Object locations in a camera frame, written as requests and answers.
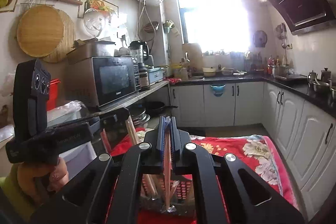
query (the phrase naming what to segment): black countertop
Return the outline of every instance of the black countertop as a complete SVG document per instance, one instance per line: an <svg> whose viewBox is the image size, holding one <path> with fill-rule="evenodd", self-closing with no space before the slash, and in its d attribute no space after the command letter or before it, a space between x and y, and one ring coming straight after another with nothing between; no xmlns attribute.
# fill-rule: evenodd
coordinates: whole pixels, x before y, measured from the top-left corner
<svg viewBox="0 0 336 224"><path fill-rule="evenodd" d="M336 118L336 102L334 102L331 92L326 94L316 93L313 88L309 88L306 80L300 80L295 82L286 82L283 80L276 79L272 76L266 75L246 75L244 77L236 76L215 76L215 77L205 77L204 80L190 80L178 82L171 86L181 86L181 85L221 85L225 83L244 83L244 82L267 82L281 89L288 90L303 99L309 101L313 105L319 107L320 109L327 112L329 115Z"/></svg>

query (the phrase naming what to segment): finger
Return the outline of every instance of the finger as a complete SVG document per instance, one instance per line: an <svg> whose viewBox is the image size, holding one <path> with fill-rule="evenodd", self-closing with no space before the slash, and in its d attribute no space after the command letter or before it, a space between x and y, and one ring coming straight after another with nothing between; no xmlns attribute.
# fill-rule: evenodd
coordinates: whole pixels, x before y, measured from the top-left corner
<svg viewBox="0 0 336 224"><path fill-rule="evenodd" d="M43 177L44 175L52 172L54 170L54 166L47 164L28 164L22 163L20 165L21 173L26 178L34 178L34 177Z"/></svg>
<svg viewBox="0 0 336 224"><path fill-rule="evenodd" d="M55 182L63 178L68 172L67 165L65 164L65 161L63 158L59 158L59 163L55 167L55 170L53 170L50 174L49 181Z"/></svg>
<svg viewBox="0 0 336 224"><path fill-rule="evenodd" d="M30 196L37 205L39 205L42 203L42 199L36 190L35 182L33 180L33 177L36 176L37 175L35 175L27 165L21 164L17 168L17 182L20 188L26 195Z"/></svg>
<svg viewBox="0 0 336 224"><path fill-rule="evenodd" d="M48 186L48 191L58 192L68 182L69 182L69 173L67 172L66 175L63 178L61 178L60 180L57 180L55 182L50 182L50 184Z"/></svg>

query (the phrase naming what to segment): range hood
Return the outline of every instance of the range hood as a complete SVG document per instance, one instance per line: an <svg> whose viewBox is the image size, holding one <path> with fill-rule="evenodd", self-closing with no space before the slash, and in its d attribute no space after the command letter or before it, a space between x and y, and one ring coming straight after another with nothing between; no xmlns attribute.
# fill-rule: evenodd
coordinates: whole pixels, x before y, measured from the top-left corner
<svg viewBox="0 0 336 224"><path fill-rule="evenodd" d="M327 0L268 0L282 15L292 35L336 26Z"/></svg>

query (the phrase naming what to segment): cabinet door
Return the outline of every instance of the cabinet door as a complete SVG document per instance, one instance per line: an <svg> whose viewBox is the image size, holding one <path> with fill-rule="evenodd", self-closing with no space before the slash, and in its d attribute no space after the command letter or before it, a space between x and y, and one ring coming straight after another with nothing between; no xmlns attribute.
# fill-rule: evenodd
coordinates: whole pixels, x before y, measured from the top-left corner
<svg viewBox="0 0 336 224"><path fill-rule="evenodd" d="M226 84L221 96L216 97L210 85L204 85L205 126L232 126L235 119L235 84Z"/></svg>
<svg viewBox="0 0 336 224"><path fill-rule="evenodd" d="M203 85L172 87L173 102L178 106L177 125L180 127L204 126Z"/></svg>
<svg viewBox="0 0 336 224"><path fill-rule="evenodd" d="M170 101L172 106L178 106L178 108L172 108L171 112L172 115L176 119L176 124L179 124L180 122L180 107L179 107L179 92L178 92L179 87L170 87Z"/></svg>
<svg viewBox="0 0 336 224"><path fill-rule="evenodd" d="M318 107L304 103L302 118L287 163L299 189L307 183L327 149L325 139L333 133L335 119Z"/></svg>
<svg viewBox="0 0 336 224"><path fill-rule="evenodd" d="M270 83L264 83L262 124L268 134L274 138L280 108L281 89Z"/></svg>
<svg viewBox="0 0 336 224"><path fill-rule="evenodd" d="M235 126L261 123L263 82L236 83Z"/></svg>
<svg viewBox="0 0 336 224"><path fill-rule="evenodd" d="M329 196L336 182L336 135L328 136L327 150L315 172L302 188L301 193L309 220L317 213Z"/></svg>
<svg viewBox="0 0 336 224"><path fill-rule="evenodd" d="M281 92L279 118L274 141L285 159L288 157L296 137L304 103L304 99L291 92L285 90Z"/></svg>

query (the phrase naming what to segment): red bucket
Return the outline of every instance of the red bucket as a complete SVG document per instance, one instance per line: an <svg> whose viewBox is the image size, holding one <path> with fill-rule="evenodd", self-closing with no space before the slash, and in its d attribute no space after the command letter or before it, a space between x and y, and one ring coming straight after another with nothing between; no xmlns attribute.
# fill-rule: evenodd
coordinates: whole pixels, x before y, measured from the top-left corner
<svg viewBox="0 0 336 224"><path fill-rule="evenodd" d="M56 100L58 96L58 83L61 83L59 79L53 79L50 81L49 100L47 101L47 111L56 107Z"/></svg>

